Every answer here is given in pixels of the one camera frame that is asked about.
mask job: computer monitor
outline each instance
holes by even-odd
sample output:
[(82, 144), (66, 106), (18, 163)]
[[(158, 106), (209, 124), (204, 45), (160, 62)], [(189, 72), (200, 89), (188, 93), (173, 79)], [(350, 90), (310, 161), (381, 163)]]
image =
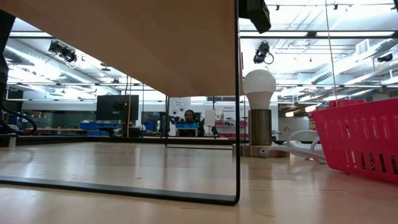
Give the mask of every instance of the computer monitor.
[(138, 120), (138, 95), (105, 95), (97, 97), (97, 120), (122, 120), (128, 119), (128, 105), (131, 99), (130, 106), (130, 121)]

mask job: fluorescent light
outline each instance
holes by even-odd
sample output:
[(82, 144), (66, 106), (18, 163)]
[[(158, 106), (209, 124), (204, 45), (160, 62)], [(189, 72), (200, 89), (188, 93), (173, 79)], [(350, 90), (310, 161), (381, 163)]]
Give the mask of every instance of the fluorescent light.
[(305, 112), (311, 112), (311, 111), (315, 111), (317, 109), (317, 106), (316, 105), (313, 105), (313, 106), (308, 106), (308, 107), (306, 107), (305, 108)]
[(335, 100), (336, 98), (338, 100), (338, 99), (341, 99), (341, 98), (344, 98), (344, 97), (347, 97), (347, 95), (337, 95), (337, 97), (336, 96), (329, 96), (329, 97), (324, 98), (323, 100), (330, 101), (330, 100)]
[(62, 83), (62, 85), (91, 86), (92, 83)]
[(297, 87), (296, 84), (276, 84), (276, 87)]
[(369, 91), (372, 91), (372, 90), (359, 91), (359, 92), (357, 92), (357, 93), (352, 94), (351, 96), (359, 96), (359, 95), (365, 94), (365, 93), (367, 93), (367, 92), (369, 92)]
[(344, 85), (346, 88), (372, 88), (372, 85)]
[(288, 112), (288, 113), (285, 114), (285, 116), (286, 116), (286, 118), (291, 118), (291, 117), (294, 116), (294, 113), (293, 112)]
[(21, 32), (14, 31), (10, 33), (10, 37), (51, 37), (50, 34), (46, 32)]
[(327, 87), (327, 88), (333, 88), (335, 86), (334, 85), (303, 85), (303, 87)]
[(308, 32), (265, 32), (263, 34), (259, 34), (258, 32), (247, 32), (243, 31), (239, 33), (241, 37), (305, 37)]
[[(367, 36), (375, 36), (375, 37), (390, 37), (394, 34), (394, 32), (390, 31), (382, 31), (382, 32), (334, 32), (330, 31), (331, 37), (367, 37)], [(328, 37), (328, 32), (317, 32), (317, 37)]]
[(319, 102), (297, 102), (298, 104), (303, 104), (303, 105), (318, 105)]

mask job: red plastic basket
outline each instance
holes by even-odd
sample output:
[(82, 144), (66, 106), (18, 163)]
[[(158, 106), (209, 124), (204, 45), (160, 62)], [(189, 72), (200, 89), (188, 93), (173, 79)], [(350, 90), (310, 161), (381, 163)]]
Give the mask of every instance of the red plastic basket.
[(398, 184), (398, 99), (312, 111), (330, 168)]

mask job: white cable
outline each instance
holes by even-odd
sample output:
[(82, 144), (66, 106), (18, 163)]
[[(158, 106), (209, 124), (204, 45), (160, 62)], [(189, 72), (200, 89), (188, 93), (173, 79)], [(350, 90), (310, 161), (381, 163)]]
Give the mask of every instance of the white cable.
[(283, 151), (283, 152), (290, 152), (293, 155), (298, 156), (298, 157), (304, 157), (306, 159), (313, 159), (315, 162), (320, 163), (320, 164), (325, 164), (326, 163), (325, 156), (315, 153), (315, 146), (320, 141), (319, 137), (317, 137), (312, 142), (308, 151), (303, 150), (303, 149), (296, 149), (296, 148), (292, 147), (290, 142), (293, 140), (293, 138), (296, 135), (302, 134), (302, 133), (317, 133), (317, 131), (314, 131), (314, 130), (296, 131), (296, 132), (292, 133), (289, 136), (289, 138), (287, 139), (287, 142), (286, 142), (287, 146), (271, 146), (271, 147), (265, 149), (265, 156), (269, 151)]
[(68, 65), (71, 69), (75, 69), (75, 68), (79, 67), (79, 65), (76, 65), (75, 67), (72, 67), (72, 66), (70, 66), (70, 65), (68, 64), (67, 61), (65, 61), (65, 64)]
[(328, 16), (328, 1), (325, 0), (325, 11), (326, 11), (326, 26), (328, 27), (328, 40), (329, 40), (329, 50), (330, 50), (330, 60), (331, 60), (331, 71), (333, 72), (333, 83), (335, 85), (335, 97), (336, 97), (336, 107), (338, 107), (337, 98), (337, 86), (336, 86), (336, 76), (335, 76), (335, 63), (333, 62), (333, 51), (331, 50), (331, 40), (330, 40), (330, 27), (329, 27), (329, 16)]

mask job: light bulb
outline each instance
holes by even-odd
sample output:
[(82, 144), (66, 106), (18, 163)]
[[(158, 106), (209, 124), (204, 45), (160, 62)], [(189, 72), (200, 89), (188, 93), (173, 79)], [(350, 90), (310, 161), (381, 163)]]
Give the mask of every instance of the light bulb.
[(244, 77), (243, 92), (249, 100), (251, 110), (268, 110), (275, 90), (275, 77), (267, 70), (254, 70)]

